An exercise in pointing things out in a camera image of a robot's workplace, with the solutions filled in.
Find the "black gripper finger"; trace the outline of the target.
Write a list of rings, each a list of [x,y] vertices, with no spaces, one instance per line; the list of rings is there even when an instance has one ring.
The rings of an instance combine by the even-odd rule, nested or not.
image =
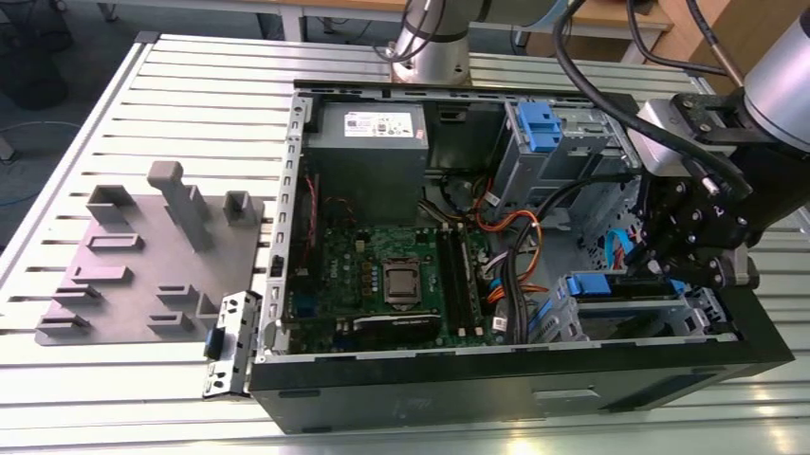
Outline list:
[[[711,289],[755,289],[759,271],[746,242],[735,247],[676,245],[656,261],[664,275],[692,286]]]
[[[636,197],[636,271],[642,274],[702,284],[695,248],[687,240],[699,221],[692,219],[698,201],[699,189],[691,178],[642,176]]]

